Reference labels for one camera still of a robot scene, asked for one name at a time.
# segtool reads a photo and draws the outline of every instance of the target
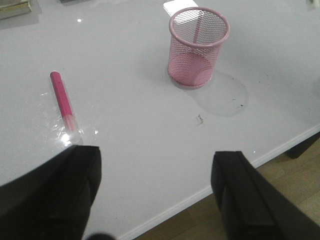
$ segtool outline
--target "desk surface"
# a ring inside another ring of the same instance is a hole
[[[320,131],[319,8],[198,0],[231,31],[211,82],[186,90],[167,74],[163,2],[32,0],[0,21],[0,184],[65,148],[59,71],[84,144],[102,153],[87,235],[129,240],[207,196],[215,151],[257,167]]]

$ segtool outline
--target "book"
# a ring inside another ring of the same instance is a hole
[[[31,11],[30,3],[27,0],[0,0],[0,19],[30,13]]]

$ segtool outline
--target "wooden floor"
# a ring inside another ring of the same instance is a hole
[[[320,139],[297,159],[282,154],[258,171],[320,225]],[[135,240],[226,240],[221,215],[210,195]]]

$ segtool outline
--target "pink mesh pencil holder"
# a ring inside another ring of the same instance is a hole
[[[188,7],[170,19],[168,74],[178,84],[199,88],[212,78],[220,49],[229,36],[227,20],[204,7]]]

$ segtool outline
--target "marker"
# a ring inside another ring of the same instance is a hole
[[[70,103],[65,91],[64,84],[61,80],[60,73],[53,71],[50,73],[51,82],[53,85],[56,100],[58,102],[62,120],[66,133],[69,135],[69,140],[73,144],[81,145],[83,140],[75,119],[73,112],[70,107]]]

